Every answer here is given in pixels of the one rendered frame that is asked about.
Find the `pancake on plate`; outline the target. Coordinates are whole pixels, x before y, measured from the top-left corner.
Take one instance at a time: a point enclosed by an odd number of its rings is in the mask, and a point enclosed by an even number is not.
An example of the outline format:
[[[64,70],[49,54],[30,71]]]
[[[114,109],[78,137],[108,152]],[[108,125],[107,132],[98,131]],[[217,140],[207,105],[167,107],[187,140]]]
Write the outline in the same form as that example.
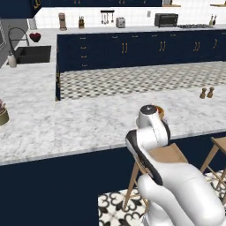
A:
[[[155,107],[156,107],[156,109],[157,109],[157,111],[159,113],[160,119],[163,119],[163,117],[164,117],[164,110],[160,106],[155,106]]]

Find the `black toaster oven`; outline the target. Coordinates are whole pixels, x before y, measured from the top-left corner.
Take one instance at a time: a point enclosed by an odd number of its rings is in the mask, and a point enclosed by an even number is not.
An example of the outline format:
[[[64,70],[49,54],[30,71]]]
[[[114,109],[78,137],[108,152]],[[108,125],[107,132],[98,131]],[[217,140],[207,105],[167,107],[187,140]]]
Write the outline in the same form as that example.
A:
[[[156,13],[154,25],[158,27],[173,27],[177,25],[178,15],[176,13]]]

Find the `black sink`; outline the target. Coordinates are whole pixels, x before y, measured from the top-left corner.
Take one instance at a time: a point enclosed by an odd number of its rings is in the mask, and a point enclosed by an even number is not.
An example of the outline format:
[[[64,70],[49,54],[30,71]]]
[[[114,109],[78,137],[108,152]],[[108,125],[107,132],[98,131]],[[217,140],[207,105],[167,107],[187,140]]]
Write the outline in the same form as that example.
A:
[[[48,63],[50,52],[50,46],[18,47],[15,51],[15,57],[18,64]]]

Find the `navy upper cupboard run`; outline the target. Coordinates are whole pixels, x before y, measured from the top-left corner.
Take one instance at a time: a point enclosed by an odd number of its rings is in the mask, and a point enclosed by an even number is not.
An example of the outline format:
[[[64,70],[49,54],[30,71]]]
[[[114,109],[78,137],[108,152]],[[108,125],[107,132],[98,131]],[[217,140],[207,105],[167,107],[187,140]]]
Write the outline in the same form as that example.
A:
[[[1,19],[30,19],[42,7],[161,7],[162,0],[0,0]]]

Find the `white soap dispenser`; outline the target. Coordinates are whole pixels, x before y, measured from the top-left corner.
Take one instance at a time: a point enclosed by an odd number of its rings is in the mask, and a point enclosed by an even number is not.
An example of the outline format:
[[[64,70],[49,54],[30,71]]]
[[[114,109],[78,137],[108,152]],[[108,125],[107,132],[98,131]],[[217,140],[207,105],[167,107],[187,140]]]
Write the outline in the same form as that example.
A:
[[[17,66],[16,57],[12,53],[10,53],[9,56],[8,56],[8,65],[11,68],[15,68]]]

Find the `plant in olive pot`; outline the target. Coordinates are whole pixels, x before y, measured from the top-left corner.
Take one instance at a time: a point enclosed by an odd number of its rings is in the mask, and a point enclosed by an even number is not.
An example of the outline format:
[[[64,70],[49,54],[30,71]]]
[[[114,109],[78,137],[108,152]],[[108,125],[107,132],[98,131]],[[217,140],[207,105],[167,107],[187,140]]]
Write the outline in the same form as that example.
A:
[[[0,99],[0,125],[4,125],[9,121],[9,114],[6,104]]]

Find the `navy lower cupboard run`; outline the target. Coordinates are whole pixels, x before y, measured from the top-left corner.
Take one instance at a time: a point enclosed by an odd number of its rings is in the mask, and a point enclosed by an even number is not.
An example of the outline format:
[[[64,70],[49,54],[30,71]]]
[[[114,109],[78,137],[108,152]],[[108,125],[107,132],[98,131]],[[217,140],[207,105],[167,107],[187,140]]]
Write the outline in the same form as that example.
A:
[[[60,34],[56,72],[226,60],[226,29]]]

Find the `navy dining counter base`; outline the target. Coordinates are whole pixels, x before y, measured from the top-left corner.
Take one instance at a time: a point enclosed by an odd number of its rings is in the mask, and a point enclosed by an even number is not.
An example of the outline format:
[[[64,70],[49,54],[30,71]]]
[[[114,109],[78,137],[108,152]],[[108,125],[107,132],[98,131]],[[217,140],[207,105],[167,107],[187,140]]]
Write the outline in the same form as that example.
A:
[[[134,159],[125,147],[0,166],[0,226],[133,226],[122,209]]]

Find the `navy cupboard run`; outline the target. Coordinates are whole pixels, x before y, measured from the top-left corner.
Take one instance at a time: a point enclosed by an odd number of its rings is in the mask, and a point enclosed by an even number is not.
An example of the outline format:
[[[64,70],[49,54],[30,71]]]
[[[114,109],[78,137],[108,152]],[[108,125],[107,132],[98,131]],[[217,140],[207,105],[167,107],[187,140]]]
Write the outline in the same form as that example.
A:
[[[60,34],[56,72],[226,60],[226,29]]]
[[[0,0],[1,19],[30,19],[42,7],[161,7],[162,0]]]

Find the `wooden bar stool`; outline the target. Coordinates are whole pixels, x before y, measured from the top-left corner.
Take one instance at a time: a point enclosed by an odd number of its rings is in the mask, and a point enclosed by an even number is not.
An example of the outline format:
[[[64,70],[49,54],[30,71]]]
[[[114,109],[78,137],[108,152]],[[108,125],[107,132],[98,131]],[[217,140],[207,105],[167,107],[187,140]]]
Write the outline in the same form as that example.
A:
[[[175,143],[167,147],[160,147],[154,150],[150,150],[149,154],[158,162],[166,162],[166,163],[188,162],[184,154],[182,153],[182,151],[178,148],[178,146]],[[135,160],[135,163],[133,165],[132,175],[131,175],[129,187],[128,187],[125,200],[124,200],[124,205],[123,205],[124,211],[126,210],[129,199],[133,198],[133,195],[131,195],[131,192],[132,192],[133,186],[137,184],[136,179],[137,179],[138,173],[139,172],[141,172],[142,174],[147,173],[147,170],[142,165],[141,161],[137,157],[135,157],[134,160]]]
[[[200,171],[204,172],[206,169],[209,169],[214,174],[214,176],[218,179],[217,188],[219,188],[220,185],[223,185],[225,187],[225,194],[222,198],[222,203],[225,204],[226,203],[226,184],[224,183],[223,179],[226,177],[226,167],[224,168],[222,175],[219,177],[217,173],[214,172],[214,170],[209,166],[209,164],[214,159],[218,151],[221,151],[226,155],[226,137],[217,138],[217,139],[211,138],[211,140],[213,142],[213,147],[210,150],[209,154],[207,155],[206,160],[203,162],[200,168]]]

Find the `dark red bowl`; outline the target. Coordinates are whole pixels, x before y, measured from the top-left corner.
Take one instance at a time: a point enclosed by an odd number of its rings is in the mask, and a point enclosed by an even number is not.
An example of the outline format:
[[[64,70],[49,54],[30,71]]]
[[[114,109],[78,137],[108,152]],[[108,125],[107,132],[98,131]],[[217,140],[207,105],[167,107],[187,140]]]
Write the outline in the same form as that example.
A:
[[[29,37],[30,37],[30,39],[32,40],[32,41],[34,41],[34,42],[38,42],[40,39],[41,39],[41,34],[39,34],[39,33],[31,33],[30,35],[29,35]]]

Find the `black hob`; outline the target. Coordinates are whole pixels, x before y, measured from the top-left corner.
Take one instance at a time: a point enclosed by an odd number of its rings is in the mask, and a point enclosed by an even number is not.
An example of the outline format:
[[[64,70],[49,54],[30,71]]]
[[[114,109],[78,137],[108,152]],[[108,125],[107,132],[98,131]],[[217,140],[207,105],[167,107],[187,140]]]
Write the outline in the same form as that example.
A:
[[[206,24],[185,24],[185,25],[177,25],[179,28],[183,29],[201,29],[201,28],[214,28],[211,25]]]

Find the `rail with hanging tools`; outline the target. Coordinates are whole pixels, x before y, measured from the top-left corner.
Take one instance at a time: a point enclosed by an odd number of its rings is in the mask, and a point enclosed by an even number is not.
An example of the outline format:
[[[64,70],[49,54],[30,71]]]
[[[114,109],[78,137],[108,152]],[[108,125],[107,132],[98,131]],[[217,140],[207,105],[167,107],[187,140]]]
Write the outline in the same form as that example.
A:
[[[102,20],[101,23],[103,25],[108,25],[110,23],[114,23],[114,10],[101,10]]]

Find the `black arched tap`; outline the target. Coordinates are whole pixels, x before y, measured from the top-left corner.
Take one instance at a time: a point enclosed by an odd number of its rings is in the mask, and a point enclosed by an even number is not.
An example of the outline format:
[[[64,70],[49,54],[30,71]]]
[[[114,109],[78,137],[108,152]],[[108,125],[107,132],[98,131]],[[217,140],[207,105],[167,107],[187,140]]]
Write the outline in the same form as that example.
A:
[[[12,32],[13,30],[15,30],[15,29],[22,31],[23,34],[24,34],[24,36],[25,36],[25,38],[24,38],[24,39],[22,39],[22,38],[21,38],[21,39],[12,39],[12,38],[11,38],[11,32]],[[9,45],[10,45],[10,48],[11,48],[11,53],[12,53],[14,56],[16,56],[15,48],[14,48],[13,45],[12,45],[12,43],[13,43],[14,41],[26,41],[26,45],[27,45],[28,47],[30,46],[30,43],[29,43],[29,40],[28,40],[28,37],[27,37],[26,32],[25,32],[22,28],[20,28],[20,27],[12,27],[12,28],[9,29],[9,31],[8,31],[8,40],[9,40]]]

